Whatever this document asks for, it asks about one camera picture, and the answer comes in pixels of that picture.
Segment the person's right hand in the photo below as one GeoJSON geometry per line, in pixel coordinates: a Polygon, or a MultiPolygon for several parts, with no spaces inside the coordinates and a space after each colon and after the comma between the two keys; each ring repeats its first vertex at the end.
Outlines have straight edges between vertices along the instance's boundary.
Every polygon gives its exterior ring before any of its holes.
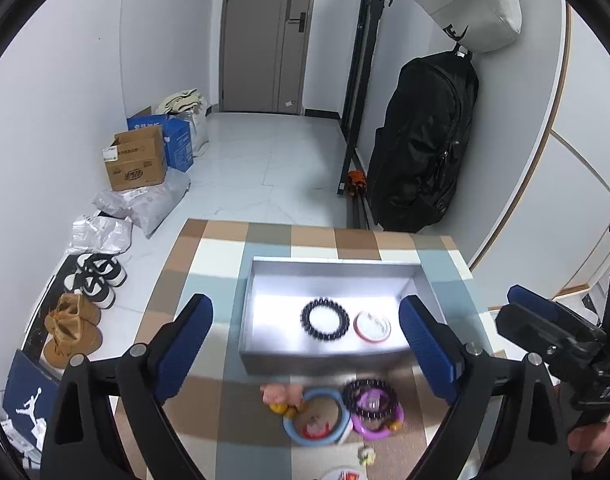
{"type": "Polygon", "coordinates": [[[610,415],[604,422],[576,427],[568,434],[568,447],[582,455],[580,469],[594,470],[610,448],[610,415]]]}

